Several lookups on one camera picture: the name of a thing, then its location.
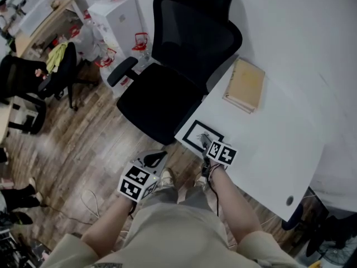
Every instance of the chair seat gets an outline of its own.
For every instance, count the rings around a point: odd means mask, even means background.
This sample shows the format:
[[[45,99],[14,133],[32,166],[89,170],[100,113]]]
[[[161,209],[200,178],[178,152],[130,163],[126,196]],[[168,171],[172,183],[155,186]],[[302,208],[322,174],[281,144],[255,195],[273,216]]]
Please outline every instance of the chair seat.
[[[149,137],[168,145],[175,140],[176,127],[202,97],[184,76],[154,63],[129,86],[117,107]]]

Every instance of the black picture frame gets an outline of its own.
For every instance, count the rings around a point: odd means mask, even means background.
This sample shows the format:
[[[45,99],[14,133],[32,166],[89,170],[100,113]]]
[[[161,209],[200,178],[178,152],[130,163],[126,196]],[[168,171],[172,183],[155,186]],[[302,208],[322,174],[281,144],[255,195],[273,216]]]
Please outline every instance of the black picture frame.
[[[220,133],[218,133],[217,131],[213,130],[212,128],[208,127],[207,125],[204,125],[202,122],[195,120],[193,122],[193,124],[191,125],[190,129],[186,132],[186,134],[184,135],[184,137],[182,138],[183,141],[185,141],[187,144],[189,144],[190,146],[192,146],[193,148],[195,148],[196,150],[200,151],[200,152],[204,152],[204,149],[202,149],[201,147],[198,147],[196,144],[192,143],[188,137],[191,134],[192,130],[197,126],[201,126],[204,129],[206,129],[208,132],[212,133],[213,135],[216,135],[219,137],[218,141],[223,142],[223,138],[224,136]]]

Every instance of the wooden table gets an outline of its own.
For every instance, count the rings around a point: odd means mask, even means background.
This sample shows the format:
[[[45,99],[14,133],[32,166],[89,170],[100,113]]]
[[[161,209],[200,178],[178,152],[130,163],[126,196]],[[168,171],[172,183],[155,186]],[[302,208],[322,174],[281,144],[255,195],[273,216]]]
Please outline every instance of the wooden table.
[[[324,144],[307,118],[267,77],[261,104],[247,114],[222,99],[231,66],[175,138],[197,156],[183,137],[195,120],[224,136],[238,149],[227,169],[236,186],[288,221],[304,196],[319,163]]]
[[[19,58],[24,57],[27,50],[29,50],[36,41],[46,34],[48,29],[53,25],[58,18],[63,14],[66,9],[72,8],[72,10],[78,15],[81,19],[82,23],[84,23],[84,18],[82,12],[79,10],[76,2],[74,0],[60,0],[61,4],[59,7],[54,10],[40,26],[36,29],[36,31],[28,37],[22,31],[20,31],[15,38],[15,45],[16,45],[16,55]]]

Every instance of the round hole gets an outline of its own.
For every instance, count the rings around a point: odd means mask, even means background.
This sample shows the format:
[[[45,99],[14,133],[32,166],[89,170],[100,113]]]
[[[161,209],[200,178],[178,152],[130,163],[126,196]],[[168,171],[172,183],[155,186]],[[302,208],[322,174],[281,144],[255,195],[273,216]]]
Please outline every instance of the round hole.
[[[294,201],[294,197],[291,195],[291,196],[288,197],[288,199],[286,200],[286,205],[287,205],[287,206],[291,205],[293,201]]]

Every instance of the shoe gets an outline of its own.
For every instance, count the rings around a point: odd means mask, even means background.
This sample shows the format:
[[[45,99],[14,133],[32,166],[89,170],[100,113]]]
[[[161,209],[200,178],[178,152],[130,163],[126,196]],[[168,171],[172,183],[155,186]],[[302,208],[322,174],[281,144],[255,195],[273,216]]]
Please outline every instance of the shoe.
[[[204,176],[199,175],[198,179],[195,181],[195,186],[200,186],[202,190],[207,188],[207,179]]]
[[[44,201],[44,198],[43,198],[43,196],[42,196],[41,193],[37,193],[37,194],[35,195],[35,198],[40,202],[40,205],[41,205],[41,203]]]
[[[29,179],[28,179],[28,183],[29,183],[30,185],[32,185],[33,189],[34,189],[35,192],[36,192],[37,189],[36,189],[36,181],[35,181],[35,179],[34,179],[34,178],[29,178]]]
[[[165,168],[161,173],[160,188],[171,188],[175,186],[173,172],[169,168]]]
[[[12,223],[23,225],[33,224],[31,217],[24,212],[10,212],[9,217]]]

